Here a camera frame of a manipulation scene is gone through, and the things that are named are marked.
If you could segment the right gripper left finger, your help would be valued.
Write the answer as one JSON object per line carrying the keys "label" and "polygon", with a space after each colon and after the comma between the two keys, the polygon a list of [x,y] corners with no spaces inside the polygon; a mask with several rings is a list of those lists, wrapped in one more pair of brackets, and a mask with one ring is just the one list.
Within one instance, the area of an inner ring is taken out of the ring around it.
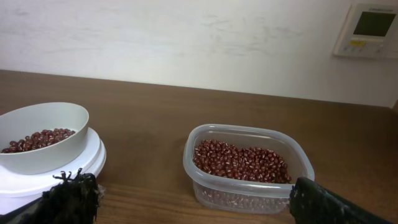
{"label": "right gripper left finger", "polygon": [[92,173],[75,177],[62,171],[61,182],[38,199],[1,216],[1,224],[93,224],[100,200],[100,186]]}

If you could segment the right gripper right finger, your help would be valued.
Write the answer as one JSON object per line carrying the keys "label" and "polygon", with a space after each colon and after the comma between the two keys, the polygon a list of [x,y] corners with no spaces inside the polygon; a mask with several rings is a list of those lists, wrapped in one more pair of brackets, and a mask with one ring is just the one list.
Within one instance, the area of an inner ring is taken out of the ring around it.
{"label": "right gripper right finger", "polygon": [[296,224],[391,224],[306,177],[292,187],[289,211]]}

